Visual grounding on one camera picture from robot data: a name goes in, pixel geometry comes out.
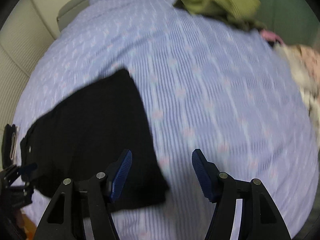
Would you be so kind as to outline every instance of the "clothing pile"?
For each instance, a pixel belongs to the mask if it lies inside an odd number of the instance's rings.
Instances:
[[[300,88],[302,100],[316,131],[317,145],[320,147],[320,54],[303,45],[276,44],[274,50],[290,66],[292,78]]]
[[[259,0],[177,0],[174,6],[190,14],[213,17],[244,31],[266,28],[253,18],[260,6]]]

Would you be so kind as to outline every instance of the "pink cloth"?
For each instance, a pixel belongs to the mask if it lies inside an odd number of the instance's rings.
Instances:
[[[284,45],[284,42],[280,38],[280,36],[271,31],[262,30],[259,33],[260,33],[260,36],[264,38],[266,41],[274,41],[274,42],[279,41],[281,45]]]
[[[320,85],[320,54],[304,45],[291,46],[291,49],[304,62],[309,75]]]

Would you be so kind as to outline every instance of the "blue patterned fabric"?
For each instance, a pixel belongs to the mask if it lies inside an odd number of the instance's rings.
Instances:
[[[163,206],[113,214],[120,239],[204,239],[214,205],[192,168],[196,148],[235,179],[260,178],[294,236],[312,208],[318,164],[289,67],[258,32],[189,15],[173,2],[90,0],[32,73],[14,117],[19,140],[64,98],[124,65],[171,191]],[[25,211],[38,223],[48,199],[37,192],[33,201]],[[240,216],[237,203],[232,239]]]

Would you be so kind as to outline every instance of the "wrinkled fabric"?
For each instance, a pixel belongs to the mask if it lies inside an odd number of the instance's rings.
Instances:
[[[319,97],[319,84],[309,76],[305,63],[300,57],[297,57],[295,51],[287,46],[275,46],[275,51],[281,57],[285,58],[290,66],[293,80],[300,88],[302,101],[306,105],[309,116],[316,132],[318,148],[320,147],[320,104],[317,100]]]
[[[320,54],[311,47],[304,45],[294,45],[290,48],[304,62],[309,75],[320,85]]]
[[[317,183],[317,145],[290,69],[257,31],[190,15],[174,0],[90,0],[31,74],[14,123],[31,124],[80,87],[126,66],[141,95],[165,205],[113,213],[121,240],[203,240],[214,204],[191,163],[200,148],[235,179],[260,178],[293,237]],[[39,193],[25,208],[39,222]],[[241,202],[231,239],[237,239]]]
[[[265,28],[253,19],[260,6],[259,0],[177,0],[174,6],[191,14],[213,17],[244,31]]]

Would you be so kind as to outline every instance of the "black cloth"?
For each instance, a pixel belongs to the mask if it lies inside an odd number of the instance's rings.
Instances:
[[[157,164],[140,94],[125,69],[63,100],[30,127],[20,146],[22,167],[37,163],[30,181],[48,197],[65,178],[89,179],[129,149],[132,167],[112,210],[165,201],[169,187]]]

